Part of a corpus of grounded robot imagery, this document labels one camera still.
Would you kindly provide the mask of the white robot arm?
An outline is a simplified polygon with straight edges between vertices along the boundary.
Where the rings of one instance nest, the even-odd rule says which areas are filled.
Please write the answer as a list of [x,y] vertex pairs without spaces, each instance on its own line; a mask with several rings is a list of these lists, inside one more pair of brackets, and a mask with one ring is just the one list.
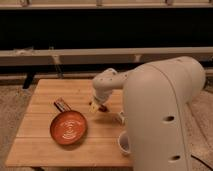
[[91,109],[123,91],[123,112],[134,171],[192,171],[184,108],[206,76],[192,57],[145,63],[127,72],[110,68],[92,80]]

